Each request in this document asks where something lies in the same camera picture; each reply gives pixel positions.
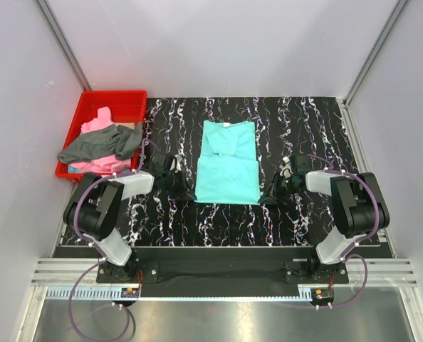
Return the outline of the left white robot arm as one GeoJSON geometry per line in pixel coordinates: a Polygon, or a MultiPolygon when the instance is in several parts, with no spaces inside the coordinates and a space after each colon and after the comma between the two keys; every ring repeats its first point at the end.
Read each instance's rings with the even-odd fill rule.
{"type": "Polygon", "coordinates": [[[164,190],[178,201],[195,201],[196,196],[180,171],[152,174],[145,171],[101,176],[84,174],[63,212],[64,224],[98,251],[100,268],[109,271],[113,281],[129,282],[142,278],[137,252],[115,227],[123,200],[164,190]]]}

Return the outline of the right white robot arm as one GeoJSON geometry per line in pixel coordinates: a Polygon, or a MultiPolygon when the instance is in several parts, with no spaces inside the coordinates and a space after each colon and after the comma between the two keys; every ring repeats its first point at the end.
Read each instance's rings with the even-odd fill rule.
{"type": "Polygon", "coordinates": [[[285,177],[275,175],[261,195],[262,205],[286,204],[289,195],[308,191],[330,198],[333,228],[298,269],[288,274],[326,282],[344,267],[351,251],[390,223],[390,214],[379,184],[371,172],[352,174],[315,170],[285,177]]]}

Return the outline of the teal t shirt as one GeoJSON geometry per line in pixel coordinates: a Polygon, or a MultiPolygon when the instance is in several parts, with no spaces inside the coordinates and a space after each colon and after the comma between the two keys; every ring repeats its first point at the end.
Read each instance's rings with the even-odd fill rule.
{"type": "Polygon", "coordinates": [[[261,196],[256,129],[251,121],[204,121],[197,161],[196,202],[257,204],[261,196]]]}

